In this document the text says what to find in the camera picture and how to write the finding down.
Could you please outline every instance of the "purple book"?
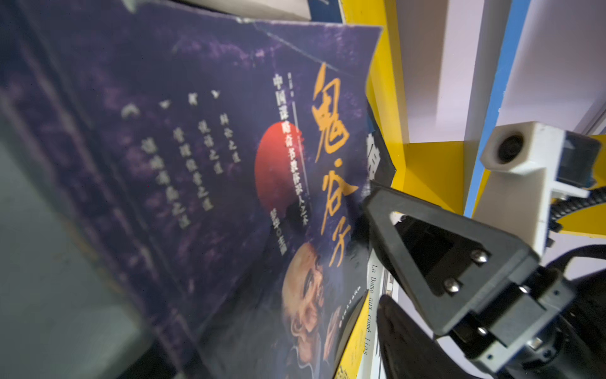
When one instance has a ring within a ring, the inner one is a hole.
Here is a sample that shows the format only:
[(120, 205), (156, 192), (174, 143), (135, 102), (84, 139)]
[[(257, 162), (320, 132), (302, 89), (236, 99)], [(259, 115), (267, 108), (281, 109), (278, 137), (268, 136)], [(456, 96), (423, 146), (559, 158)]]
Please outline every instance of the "purple book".
[(329, 378), (365, 289), (380, 29), (0, 4), (0, 110), (177, 368)]

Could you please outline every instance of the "red sun illustration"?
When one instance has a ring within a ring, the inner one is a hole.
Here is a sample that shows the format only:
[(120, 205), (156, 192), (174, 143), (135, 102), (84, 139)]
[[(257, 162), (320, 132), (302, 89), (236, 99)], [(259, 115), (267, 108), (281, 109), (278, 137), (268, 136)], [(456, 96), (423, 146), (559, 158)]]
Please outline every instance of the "red sun illustration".
[(291, 162), (296, 162), (298, 174), (303, 176), (302, 143), (301, 131), (288, 121), (273, 124), (261, 138), (255, 158), (255, 184), (257, 197), (268, 213), (275, 208), (278, 216), (284, 217), (286, 208), (298, 201)]

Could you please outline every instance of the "bald man illustration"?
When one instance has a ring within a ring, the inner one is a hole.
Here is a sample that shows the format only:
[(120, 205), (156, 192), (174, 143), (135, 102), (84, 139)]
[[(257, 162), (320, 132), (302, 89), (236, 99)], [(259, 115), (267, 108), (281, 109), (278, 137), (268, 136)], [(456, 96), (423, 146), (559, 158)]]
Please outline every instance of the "bald man illustration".
[(282, 285), (282, 320), (295, 340), (299, 367), (311, 368), (313, 379), (330, 370), (328, 362), (339, 330), (337, 307), (324, 324), (324, 270), (318, 261), (316, 249), (304, 243), (288, 265)]

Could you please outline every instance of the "illustrated hand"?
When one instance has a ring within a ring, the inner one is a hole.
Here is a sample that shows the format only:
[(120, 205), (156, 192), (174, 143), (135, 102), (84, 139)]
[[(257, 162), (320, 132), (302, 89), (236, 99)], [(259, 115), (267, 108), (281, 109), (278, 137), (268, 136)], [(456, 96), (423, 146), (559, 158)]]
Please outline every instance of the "illustrated hand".
[(330, 317), (328, 323), (328, 331), (326, 331), (326, 342), (324, 343), (324, 360), (328, 361), (331, 350), (335, 346), (337, 339), (337, 332), (339, 331), (339, 314), (341, 313), (341, 307), (339, 306), (333, 315)]

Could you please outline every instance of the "round hole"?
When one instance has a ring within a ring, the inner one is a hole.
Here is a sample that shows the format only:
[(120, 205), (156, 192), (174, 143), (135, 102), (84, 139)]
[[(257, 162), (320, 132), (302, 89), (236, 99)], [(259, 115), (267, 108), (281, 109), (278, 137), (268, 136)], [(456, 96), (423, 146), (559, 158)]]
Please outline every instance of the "round hole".
[(501, 145), (497, 150), (497, 156), (502, 164), (509, 163), (520, 154), (523, 146), (524, 138), (521, 135), (516, 134), (509, 136), (505, 141), (501, 142)]

